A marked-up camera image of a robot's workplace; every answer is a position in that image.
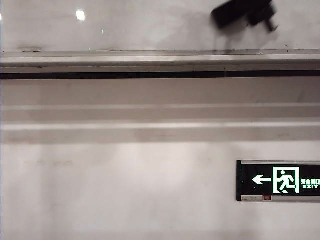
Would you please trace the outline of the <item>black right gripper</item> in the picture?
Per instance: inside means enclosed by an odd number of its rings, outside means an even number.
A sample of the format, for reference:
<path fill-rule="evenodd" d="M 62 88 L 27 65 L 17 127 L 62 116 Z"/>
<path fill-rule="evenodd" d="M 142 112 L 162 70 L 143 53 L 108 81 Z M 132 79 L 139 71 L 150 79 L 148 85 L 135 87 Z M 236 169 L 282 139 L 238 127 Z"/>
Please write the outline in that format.
<path fill-rule="evenodd" d="M 247 14 L 247 20 L 251 26 L 264 22 L 269 33 L 275 32 L 278 28 L 272 21 L 276 10 L 272 0 L 254 0 L 252 10 Z"/>

